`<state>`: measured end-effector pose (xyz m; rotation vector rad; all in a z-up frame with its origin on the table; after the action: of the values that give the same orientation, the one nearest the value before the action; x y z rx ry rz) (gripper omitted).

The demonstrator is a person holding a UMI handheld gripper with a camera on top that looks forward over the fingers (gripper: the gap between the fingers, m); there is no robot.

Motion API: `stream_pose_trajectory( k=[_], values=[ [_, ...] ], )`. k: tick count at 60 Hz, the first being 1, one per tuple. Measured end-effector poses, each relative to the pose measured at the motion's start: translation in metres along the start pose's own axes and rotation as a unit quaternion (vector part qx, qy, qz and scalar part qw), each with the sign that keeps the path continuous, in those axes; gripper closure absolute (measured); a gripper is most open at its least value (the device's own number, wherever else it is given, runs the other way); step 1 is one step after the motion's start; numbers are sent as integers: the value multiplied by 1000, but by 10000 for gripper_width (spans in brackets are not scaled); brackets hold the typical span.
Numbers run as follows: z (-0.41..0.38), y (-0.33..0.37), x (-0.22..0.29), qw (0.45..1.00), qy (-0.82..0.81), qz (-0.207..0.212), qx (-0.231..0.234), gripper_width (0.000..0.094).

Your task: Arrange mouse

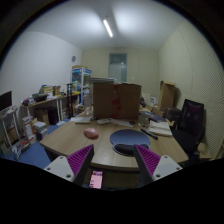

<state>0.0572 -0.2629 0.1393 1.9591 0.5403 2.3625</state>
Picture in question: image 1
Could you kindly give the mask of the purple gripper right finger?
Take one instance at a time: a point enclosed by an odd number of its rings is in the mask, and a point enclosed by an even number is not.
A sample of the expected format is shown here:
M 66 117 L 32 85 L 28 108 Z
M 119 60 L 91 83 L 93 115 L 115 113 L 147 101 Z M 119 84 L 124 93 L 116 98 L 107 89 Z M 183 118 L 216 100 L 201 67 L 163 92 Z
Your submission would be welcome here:
M 182 167 L 168 155 L 159 156 L 140 145 L 134 146 L 134 156 L 140 169 L 142 181 L 145 185 L 182 169 Z

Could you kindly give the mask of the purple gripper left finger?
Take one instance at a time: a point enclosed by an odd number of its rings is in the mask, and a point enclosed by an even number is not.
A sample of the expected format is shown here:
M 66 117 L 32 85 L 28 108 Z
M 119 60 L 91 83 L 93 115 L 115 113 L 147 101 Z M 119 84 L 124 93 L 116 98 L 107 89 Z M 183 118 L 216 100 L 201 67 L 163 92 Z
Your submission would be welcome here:
M 58 156 L 45 171 L 81 186 L 94 156 L 94 145 L 86 146 L 69 156 Z

